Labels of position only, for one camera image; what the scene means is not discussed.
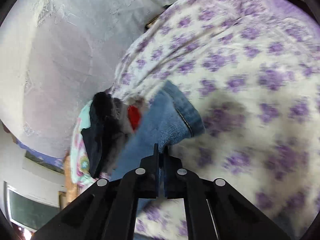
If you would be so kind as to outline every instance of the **jeans hem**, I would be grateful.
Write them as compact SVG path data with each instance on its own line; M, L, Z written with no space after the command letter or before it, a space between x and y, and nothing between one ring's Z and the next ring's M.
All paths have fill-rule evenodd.
M188 128L191 130L192 136L204 133L204 124L198 111L188 101L186 96L170 81L167 81L162 90L166 92L173 101L178 114L186 122Z

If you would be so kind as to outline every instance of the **floral fabric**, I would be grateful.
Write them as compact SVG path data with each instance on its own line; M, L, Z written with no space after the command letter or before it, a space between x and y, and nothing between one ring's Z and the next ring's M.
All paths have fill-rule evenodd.
M91 103L92 100L82 108L73 130L70 145L71 180L79 186L81 192L97 181L89 173L89 158L81 134L82 129L89 128L91 125L89 114Z
M206 128L174 155L224 178L297 236L320 209L320 29L285 0L178 0L128 49L113 96L153 96L169 79ZM157 200L137 233L187 239L182 200Z

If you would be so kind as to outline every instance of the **denim fabric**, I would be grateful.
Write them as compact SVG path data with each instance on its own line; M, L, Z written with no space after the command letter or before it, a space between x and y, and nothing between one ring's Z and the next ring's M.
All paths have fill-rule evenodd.
M277 217L275 217L273 222L286 232L292 240L300 239L299 237L295 237L290 219L284 212L281 212Z
M175 85L167 81L143 116L136 135L121 152L110 180L120 179L128 171L138 168L142 158L153 154L155 143L162 152L166 145L203 132L204 125L198 111Z

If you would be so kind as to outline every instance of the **green chalkboard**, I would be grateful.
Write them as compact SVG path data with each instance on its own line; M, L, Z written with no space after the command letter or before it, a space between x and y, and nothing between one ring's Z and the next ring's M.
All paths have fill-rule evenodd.
M12 219L29 228L38 230L59 212L57 207L33 201L12 190L9 192Z

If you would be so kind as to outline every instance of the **clothing item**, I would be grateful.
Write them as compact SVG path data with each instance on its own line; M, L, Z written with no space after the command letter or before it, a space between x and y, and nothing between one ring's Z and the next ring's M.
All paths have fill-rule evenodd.
M94 95L90 107L90 127L81 131L84 146L89 158L89 173L98 178L103 163L114 141L120 133L120 126L115 117L113 99L110 94L100 92Z
M127 172L138 168L142 158L153 155L155 143L161 153L166 145L174 145L203 132L204 125L198 111L175 85L167 81L143 116L135 136L119 155L110 180L121 179Z
M166 80L205 134L172 154L224 178L300 236L320 209L320 28L286 0L178 0L124 54L112 94L148 102ZM156 202L136 232L187 239L182 200Z
M81 134L83 129L87 129L91 126L89 114L91 105L92 100L81 110L74 128L70 147L71 179L73 183L76 183L79 186L81 192L86 190L97 180L96 178L93 179L89 173L91 163L89 162L86 146ZM107 153L107 157L100 163L101 174L99 177L109 179L109 173L115 168L116 157L123 149L129 136L133 134L133 130L127 117L127 107L128 106L122 103L118 98L112 99L111 114L117 120L120 132L114 135L113 144Z

